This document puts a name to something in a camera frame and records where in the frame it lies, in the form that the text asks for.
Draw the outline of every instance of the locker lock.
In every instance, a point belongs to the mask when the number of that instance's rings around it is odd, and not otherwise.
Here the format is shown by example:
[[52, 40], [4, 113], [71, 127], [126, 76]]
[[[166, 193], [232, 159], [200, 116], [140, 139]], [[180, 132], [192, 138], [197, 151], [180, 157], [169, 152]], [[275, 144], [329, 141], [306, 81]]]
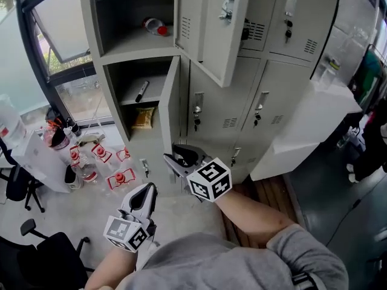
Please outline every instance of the locker lock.
[[200, 118], [198, 114], [195, 114], [193, 122], [195, 123], [195, 132], [198, 130], [198, 126], [200, 124]]
[[255, 112], [254, 127], [257, 127], [259, 120], [261, 120], [261, 115], [258, 112]]
[[236, 157], [238, 156], [240, 151], [241, 151], [240, 147], [235, 149], [234, 155], [231, 157], [231, 167], [233, 167], [234, 164], [236, 164]]
[[289, 39], [291, 38], [291, 35], [292, 35], [292, 28], [293, 28], [293, 22], [292, 21], [289, 21], [288, 19], [285, 19], [285, 23], [286, 23], [286, 26], [287, 26], [287, 30], [285, 32], [285, 37], [286, 37], [286, 40], [285, 40], [285, 43], [287, 43], [289, 41]]

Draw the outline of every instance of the office chair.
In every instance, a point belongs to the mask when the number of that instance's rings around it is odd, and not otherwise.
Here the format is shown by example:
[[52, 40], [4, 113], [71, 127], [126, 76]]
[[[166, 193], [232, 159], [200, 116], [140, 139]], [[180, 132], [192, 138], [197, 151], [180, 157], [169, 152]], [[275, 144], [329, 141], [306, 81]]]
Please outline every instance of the office chair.
[[24, 222], [21, 234], [34, 234], [43, 240], [36, 248], [9, 242], [0, 237], [0, 282], [6, 290], [78, 290], [85, 287], [87, 271], [79, 255], [83, 243], [90, 243], [88, 237], [80, 240], [77, 249], [67, 235], [58, 232], [50, 237], [35, 230], [33, 219]]
[[0, 283], [6, 290], [40, 287], [41, 264], [33, 245], [18, 245], [0, 237]]
[[45, 212], [45, 209], [41, 206], [39, 199], [36, 195], [36, 189], [42, 186], [43, 184], [36, 180], [31, 174], [24, 170], [16, 161], [11, 157], [11, 151], [7, 149], [7, 146], [0, 138], [0, 148], [8, 161], [9, 164], [14, 167], [11, 169], [10, 176], [7, 177], [0, 172], [0, 178], [6, 180], [7, 189], [5, 195], [7, 199], [11, 201], [22, 201], [25, 199], [24, 208], [26, 210], [31, 210], [31, 207], [28, 206], [31, 196], [34, 197], [37, 206], [42, 213]]

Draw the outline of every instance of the red object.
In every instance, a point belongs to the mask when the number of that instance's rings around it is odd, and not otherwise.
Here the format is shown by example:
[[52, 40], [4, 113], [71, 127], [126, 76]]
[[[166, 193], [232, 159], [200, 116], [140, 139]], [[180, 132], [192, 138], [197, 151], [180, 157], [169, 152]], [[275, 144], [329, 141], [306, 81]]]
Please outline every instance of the red object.
[[98, 154], [99, 157], [104, 157], [106, 155], [106, 150], [103, 149], [102, 146], [100, 146], [100, 147], [97, 148], [97, 154]]
[[116, 178], [117, 182], [124, 182], [125, 181], [125, 176], [123, 176], [123, 173], [115, 174], [115, 178]]
[[78, 159], [78, 154], [77, 154], [77, 152], [71, 152], [71, 159], [73, 159], [73, 160], [76, 160], [76, 159]]
[[157, 32], [159, 33], [159, 35], [165, 36], [168, 32], [168, 29], [165, 26], [160, 26], [157, 28]]

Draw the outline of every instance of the key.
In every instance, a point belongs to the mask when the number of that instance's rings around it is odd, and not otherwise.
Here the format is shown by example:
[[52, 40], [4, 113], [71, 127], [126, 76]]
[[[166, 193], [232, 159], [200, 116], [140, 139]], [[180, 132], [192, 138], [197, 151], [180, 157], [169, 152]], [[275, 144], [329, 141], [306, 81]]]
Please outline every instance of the key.
[[286, 37], [285, 43], [287, 43], [287, 42], [289, 41], [289, 39], [291, 38], [291, 31], [290, 31], [290, 30], [287, 30], [287, 31], [286, 31], [285, 37]]

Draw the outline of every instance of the locker handle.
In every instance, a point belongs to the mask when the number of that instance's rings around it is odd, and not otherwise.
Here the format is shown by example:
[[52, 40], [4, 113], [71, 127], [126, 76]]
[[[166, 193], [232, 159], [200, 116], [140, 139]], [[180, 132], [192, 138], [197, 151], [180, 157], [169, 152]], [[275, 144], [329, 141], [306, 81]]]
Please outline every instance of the locker handle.
[[255, 107], [255, 114], [258, 114], [257, 112], [261, 111], [264, 108], [265, 102], [267, 100], [268, 94], [270, 91], [264, 91], [259, 96], [258, 102]]

